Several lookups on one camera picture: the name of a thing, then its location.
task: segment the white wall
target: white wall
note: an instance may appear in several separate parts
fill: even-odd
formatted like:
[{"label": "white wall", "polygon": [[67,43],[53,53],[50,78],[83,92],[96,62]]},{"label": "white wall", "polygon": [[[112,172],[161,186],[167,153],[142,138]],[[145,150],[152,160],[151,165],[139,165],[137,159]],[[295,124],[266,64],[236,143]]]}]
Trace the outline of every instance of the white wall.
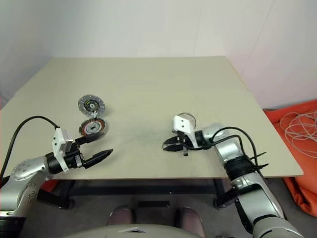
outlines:
[{"label": "white wall", "polygon": [[262,107],[316,97],[315,0],[25,1],[38,3],[41,14],[32,7],[28,11],[42,20],[33,30],[41,50],[29,52],[53,57],[226,55]]},{"label": "white wall", "polygon": [[42,0],[0,0],[0,108],[49,61]]}]

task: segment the table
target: table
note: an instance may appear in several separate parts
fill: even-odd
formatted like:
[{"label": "table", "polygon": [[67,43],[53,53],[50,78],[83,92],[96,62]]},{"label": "table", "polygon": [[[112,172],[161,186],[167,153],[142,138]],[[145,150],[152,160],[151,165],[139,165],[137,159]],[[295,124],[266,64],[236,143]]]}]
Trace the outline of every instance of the table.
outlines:
[{"label": "table", "polygon": [[[266,177],[299,176],[303,172],[253,95],[225,57],[52,59],[1,110],[1,156],[17,126],[43,115],[77,138],[88,119],[77,106],[86,94],[103,99],[109,131],[84,145],[85,158],[113,148],[97,166],[80,168],[58,179],[226,178],[213,149],[165,152],[162,143],[174,136],[172,119],[181,112],[196,117],[198,128],[213,122],[244,129],[253,139],[259,164],[269,163]],[[52,127],[43,120],[25,125],[16,140],[6,175],[19,162],[52,151]],[[243,137],[247,154],[252,150]]]}]

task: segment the coiled white cable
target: coiled white cable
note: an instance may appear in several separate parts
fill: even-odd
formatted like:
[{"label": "coiled white cable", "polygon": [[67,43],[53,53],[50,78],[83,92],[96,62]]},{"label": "coiled white cable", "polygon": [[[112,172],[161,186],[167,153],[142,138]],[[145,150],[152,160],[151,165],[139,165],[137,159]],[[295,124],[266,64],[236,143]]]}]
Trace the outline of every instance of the coiled white cable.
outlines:
[{"label": "coiled white cable", "polygon": [[[283,121],[293,115],[293,119],[283,127]],[[317,111],[313,113],[299,114],[291,112],[283,116],[280,120],[280,127],[285,131],[287,141],[298,151],[312,158],[317,158]],[[308,150],[296,145],[296,140],[312,140],[313,149]]]}]

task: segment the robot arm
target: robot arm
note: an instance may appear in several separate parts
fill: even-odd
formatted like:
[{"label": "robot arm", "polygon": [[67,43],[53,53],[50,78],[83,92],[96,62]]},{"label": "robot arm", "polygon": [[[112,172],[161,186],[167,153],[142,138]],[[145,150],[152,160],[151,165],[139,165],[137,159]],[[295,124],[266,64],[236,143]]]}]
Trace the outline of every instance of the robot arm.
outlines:
[{"label": "robot arm", "polygon": [[168,145],[165,150],[199,150],[214,146],[231,180],[232,189],[228,193],[236,195],[235,205],[246,230],[254,238],[302,238],[298,230],[285,219],[260,167],[251,162],[228,130],[222,128],[221,124],[214,123],[203,130],[194,131],[189,120],[175,116],[177,143]]},{"label": "robot arm", "polygon": [[45,181],[62,171],[68,172],[70,168],[87,169],[110,155],[112,149],[84,160],[79,150],[80,145],[97,140],[102,135],[95,133],[73,140],[66,130],[56,128],[52,142],[53,152],[25,160],[16,166],[9,179],[1,181],[0,237],[18,237],[26,215]]}]

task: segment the gray floor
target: gray floor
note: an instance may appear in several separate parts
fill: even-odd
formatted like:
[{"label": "gray floor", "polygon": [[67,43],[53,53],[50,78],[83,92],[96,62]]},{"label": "gray floor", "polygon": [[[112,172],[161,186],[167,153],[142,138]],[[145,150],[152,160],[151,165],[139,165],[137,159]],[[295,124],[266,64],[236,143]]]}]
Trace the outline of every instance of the gray floor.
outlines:
[{"label": "gray floor", "polygon": [[[279,199],[288,220],[305,236],[315,238],[317,218],[303,213],[293,202],[282,179],[269,179],[271,190]],[[121,205],[135,206],[142,200],[169,200],[169,208],[138,208],[137,222],[173,224],[176,208],[189,206],[201,216],[207,236],[218,235],[250,238],[240,223],[234,205],[222,210],[212,206],[210,195],[152,195],[152,196],[78,196],[72,210],[59,210],[45,204],[36,203],[24,226],[21,238],[56,238],[74,232],[105,225],[111,211]]]}]

